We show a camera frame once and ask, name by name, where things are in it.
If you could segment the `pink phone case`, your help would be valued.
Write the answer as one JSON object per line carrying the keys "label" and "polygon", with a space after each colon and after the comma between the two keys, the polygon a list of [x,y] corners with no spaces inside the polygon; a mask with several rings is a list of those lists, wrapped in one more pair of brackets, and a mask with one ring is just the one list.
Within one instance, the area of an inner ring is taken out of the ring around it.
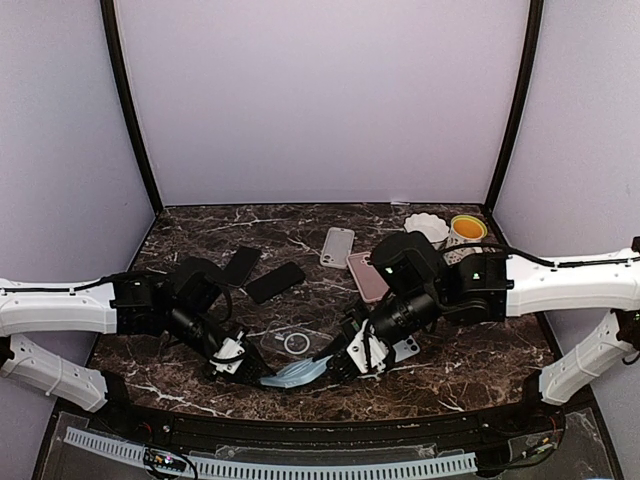
{"label": "pink phone case", "polygon": [[351,254],[347,257],[347,266],[354,279],[361,299],[367,304],[380,301],[389,290],[371,263],[370,252]]}

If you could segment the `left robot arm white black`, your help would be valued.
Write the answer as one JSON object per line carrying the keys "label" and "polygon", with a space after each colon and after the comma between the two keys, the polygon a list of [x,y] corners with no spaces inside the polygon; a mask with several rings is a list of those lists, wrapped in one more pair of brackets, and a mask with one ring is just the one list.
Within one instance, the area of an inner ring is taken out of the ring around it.
{"label": "left robot arm white black", "polygon": [[230,285],[213,262],[188,257],[169,273],[132,271],[84,283],[1,282],[1,374],[83,410],[101,412],[120,436],[141,427],[124,379],[70,362],[28,339],[33,332],[83,331],[102,335],[169,334],[205,359],[213,374],[257,386],[273,376],[242,329],[227,330],[209,310]]}

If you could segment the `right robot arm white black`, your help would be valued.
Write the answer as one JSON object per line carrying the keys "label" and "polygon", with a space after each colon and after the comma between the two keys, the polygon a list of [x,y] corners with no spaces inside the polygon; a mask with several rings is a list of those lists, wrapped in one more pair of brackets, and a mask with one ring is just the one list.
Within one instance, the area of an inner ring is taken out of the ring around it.
{"label": "right robot arm white black", "polygon": [[532,374],[525,400],[510,413],[521,434],[549,416],[616,362],[639,350],[639,244],[591,256],[539,258],[507,245],[483,244],[447,264],[419,232],[396,232],[371,253],[391,295],[365,314],[334,353],[328,373],[340,382],[390,368],[394,345],[444,318],[475,324],[523,315],[604,308],[599,325],[560,360]]}

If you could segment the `black smartphone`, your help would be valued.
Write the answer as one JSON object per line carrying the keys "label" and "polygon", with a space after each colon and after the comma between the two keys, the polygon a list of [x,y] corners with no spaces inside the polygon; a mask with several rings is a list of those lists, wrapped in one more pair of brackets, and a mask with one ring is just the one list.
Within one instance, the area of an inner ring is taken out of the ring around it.
{"label": "black smartphone", "polygon": [[306,279],[303,270],[294,262],[287,262],[248,283],[244,290],[257,304],[263,304]]}

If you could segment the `phone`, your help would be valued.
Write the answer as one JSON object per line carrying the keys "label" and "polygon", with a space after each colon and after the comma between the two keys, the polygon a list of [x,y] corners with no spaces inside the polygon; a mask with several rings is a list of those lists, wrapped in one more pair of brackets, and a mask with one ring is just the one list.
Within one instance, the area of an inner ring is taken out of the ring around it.
{"label": "phone", "polygon": [[287,365],[274,376],[263,377],[260,385],[276,389],[292,389],[305,386],[320,378],[327,370],[330,356],[320,360],[308,358]]}
{"label": "phone", "polygon": [[404,360],[417,355],[421,349],[413,336],[400,340],[393,345],[395,352],[395,362],[400,363]]}
{"label": "phone", "polygon": [[233,288],[242,287],[259,262],[261,255],[262,252],[259,249],[239,247],[223,269],[226,284]]}

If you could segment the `clear magsafe phone case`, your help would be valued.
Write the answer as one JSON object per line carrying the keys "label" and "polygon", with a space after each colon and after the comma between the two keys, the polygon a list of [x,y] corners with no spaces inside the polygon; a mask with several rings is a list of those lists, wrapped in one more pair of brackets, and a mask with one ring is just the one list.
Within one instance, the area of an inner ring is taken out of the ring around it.
{"label": "clear magsafe phone case", "polygon": [[273,321],[260,339],[263,349],[295,359],[314,357],[332,341],[328,334],[303,325]]}

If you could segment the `white phone case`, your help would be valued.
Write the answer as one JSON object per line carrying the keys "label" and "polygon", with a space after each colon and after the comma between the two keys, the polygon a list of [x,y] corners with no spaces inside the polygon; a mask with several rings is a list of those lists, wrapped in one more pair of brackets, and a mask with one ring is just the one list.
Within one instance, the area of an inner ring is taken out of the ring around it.
{"label": "white phone case", "polygon": [[347,257],[352,252],[354,239],[353,230],[330,227],[320,254],[320,265],[327,268],[347,269]]}

